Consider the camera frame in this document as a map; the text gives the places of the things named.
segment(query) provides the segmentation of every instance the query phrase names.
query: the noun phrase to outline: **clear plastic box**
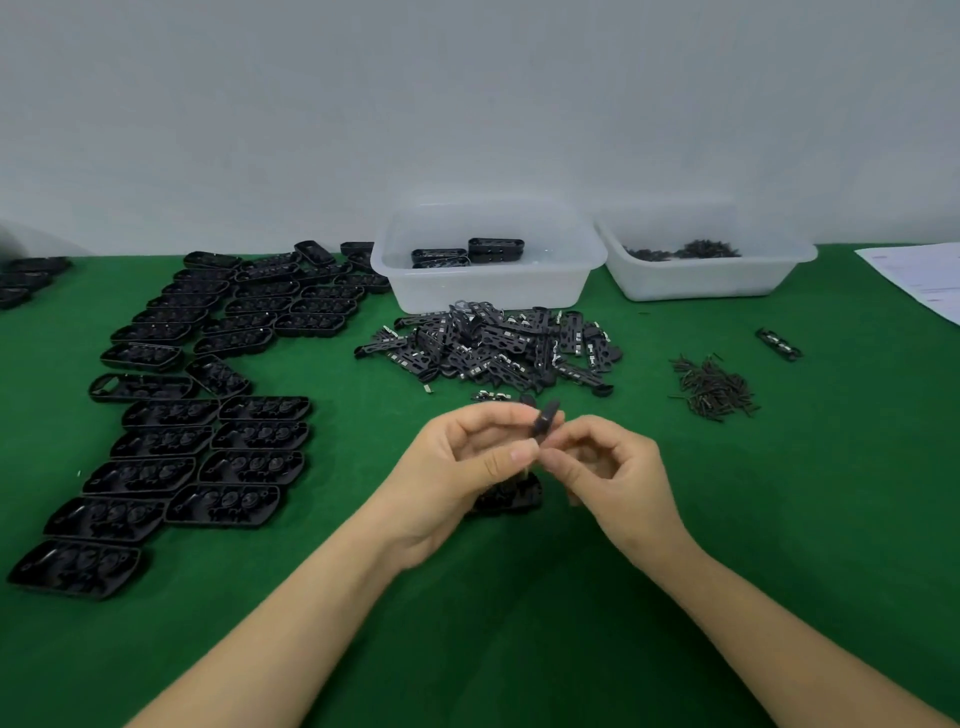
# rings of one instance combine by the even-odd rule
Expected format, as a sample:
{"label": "clear plastic box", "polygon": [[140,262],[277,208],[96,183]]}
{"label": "clear plastic box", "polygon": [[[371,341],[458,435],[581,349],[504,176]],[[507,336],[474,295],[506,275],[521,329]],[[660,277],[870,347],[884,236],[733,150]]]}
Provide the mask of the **clear plastic box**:
{"label": "clear plastic box", "polygon": [[[607,268],[631,301],[765,296],[797,265],[817,256],[806,240],[762,229],[733,203],[663,202],[598,212],[595,227],[607,246]],[[677,251],[698,240],[730,243],[742,257],[638,260],[631,250]]]}
{"label": "clear plastic box", "polygon": [[[417,248],[466,248],[472,237],[520,238],[513,263],[466,268],[413,268]],[[596,230],[568,206],[547,200],[418,205],[398,210],[376,236],[371,265],[390,279],[407,313],[446,310],[455,301],[498,308],[567,308],[593,268],[607,259]]]}

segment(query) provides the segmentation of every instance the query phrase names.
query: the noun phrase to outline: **white paper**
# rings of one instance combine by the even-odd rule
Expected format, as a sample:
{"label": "white paper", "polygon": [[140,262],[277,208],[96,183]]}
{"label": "white paper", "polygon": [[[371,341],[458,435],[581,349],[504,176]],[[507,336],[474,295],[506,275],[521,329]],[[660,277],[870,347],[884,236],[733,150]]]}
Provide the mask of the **white paper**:
{"label": "white paper", "polygon": [[856,254],[927,308],[960,326],[960,243],[864,248]]}

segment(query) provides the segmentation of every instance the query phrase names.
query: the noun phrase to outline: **green table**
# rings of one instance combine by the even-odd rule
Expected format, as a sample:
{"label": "green table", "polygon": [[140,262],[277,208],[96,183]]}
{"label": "green table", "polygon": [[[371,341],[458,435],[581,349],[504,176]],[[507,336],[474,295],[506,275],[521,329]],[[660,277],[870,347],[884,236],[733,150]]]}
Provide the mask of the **green table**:
{"label": "green table", "polygon": [[[173,257],[80,259],[0,313],[0,567],[40,540],[121,434],[86,394],[112,331],[170,280]],[[606,270],[578,304],[624,350],[592,412],[660,443],[689,528],[711,553],[840,644],[960,717],[960,331],[827,246],[772,296],[631,303]],[[167,528],[143,577],[102,603],[0,585],[2,722],[116,726],[196,661],[359,506],[430,417],[432,396],[355,346],[400,311],[370,297],[332,340],[233,360],[259,394],[316,403],[310,471],[257,531]],[[806,358],[754,338],[773,328]],[[668,357],[721,354],[763,409],[692,416]],[[403,575],[307,720],[320,726],[769,725],[685,615],[546,483],[536,513],[469,522]]]}

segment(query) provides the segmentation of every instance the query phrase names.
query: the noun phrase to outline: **right hand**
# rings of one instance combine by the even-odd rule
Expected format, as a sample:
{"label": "right hand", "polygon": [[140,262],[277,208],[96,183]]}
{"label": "right hand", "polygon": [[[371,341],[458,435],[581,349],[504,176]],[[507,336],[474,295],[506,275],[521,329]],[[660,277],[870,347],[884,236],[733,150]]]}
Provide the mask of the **right hand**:
{"label": "right hand", "polygon": [[542,442],[540,462],[639,569],[654,569],[678,549],[695,546],[650,438],[586,415]]}

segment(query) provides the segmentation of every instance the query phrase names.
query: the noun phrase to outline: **fingernail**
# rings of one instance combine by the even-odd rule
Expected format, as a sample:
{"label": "fingernail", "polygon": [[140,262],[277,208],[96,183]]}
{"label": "fingernail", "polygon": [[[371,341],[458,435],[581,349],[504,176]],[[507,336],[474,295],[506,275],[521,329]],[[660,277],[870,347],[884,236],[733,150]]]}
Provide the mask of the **fingernail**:
{"label": "fingernail", "polygon": [[523,440],[513,446],[510,450],[510,459],[515,463],[523,463],[525,465],[532,463],[539,451],[540,446],[537,444],[537,441],[531,437],[529,440]]}

